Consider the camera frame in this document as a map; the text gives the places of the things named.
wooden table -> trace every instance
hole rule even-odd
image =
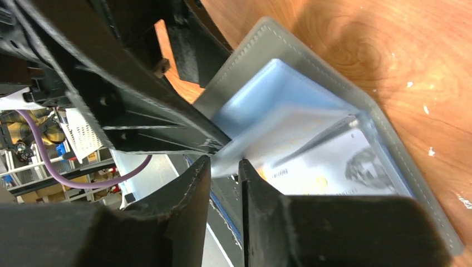
[[[271,16],[383,108],[472,266],[471,0],[202,0],[233,47]],[[163,25],[165,57],[175,66]],[[167,74],[189,102],[202,89]]]

blue strip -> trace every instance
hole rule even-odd
[[[193,161],[187,156],[187,155],[184,155],[185,159],[189,162],[190,165],[193,164]],[[228,213],[226,213],[226,211],[224,210],[221,202],[218,200],[217,196],[215,195],[215,193],[213,193],[212,191],[210,191],[210,199],[213,201],[213,203],[215,203],[215,205],[217,206],[218,210],[221,212],[224,220],[226,221],[226,223],[229,225],[229,228],[231,229],[231,231],[234,233],[234,235],[236,236],[236,238],[238,239],[238,242],[241,244],[241,234],[239,233],[238,229],[236,228],[236,226],[234,225],[233,221],[231,220],[231,218],[228,216]]]

wood grain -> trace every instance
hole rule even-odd
[[[233,47],[271,16],[369,93],[466,245],[455,266],[472,266],[471,0],[202,2]],[[189,102],[201,93],[168,77]]]

purple cable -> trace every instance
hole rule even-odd
[[[73,187],[73,188],[78,188],[78,189],[97,189],[97,188],[102,188],[102,187],[110,187],[114,186],[120,182],[126,181],[129,178],[135,176],[139,172],[141,172],[151,161],[152,156],[148,155],[146,159],[139,165],[137,168],[129,172],[128,174],[116,178],[113,180],[108,180],[108,181],[103,181],[103,182],[94,182],[94,183],[83,183],[83,182],[73,182],[70,181],[66,178],[64,178],[59,172],[57,172],[56,168],[51,163],[51,160],[49,160],[49,155],[47,154],[46,148],[42,142],[42,137],[40,130],[38,129],[38,126],[36,126],[36,123],[34,122],[33,118],[26,112],[26,110],[17,110],[17,112],[24,117],[26,122],[28,123],[29,127],[31,128],[31,132],[33,133],[33,136],[35,138],[36,144],[38,145],[38,149],[40,151],[40,155],[45,162],[46,169],[49,171],[49,173],[52,175],[56,181],[60,182],[63,185]]]

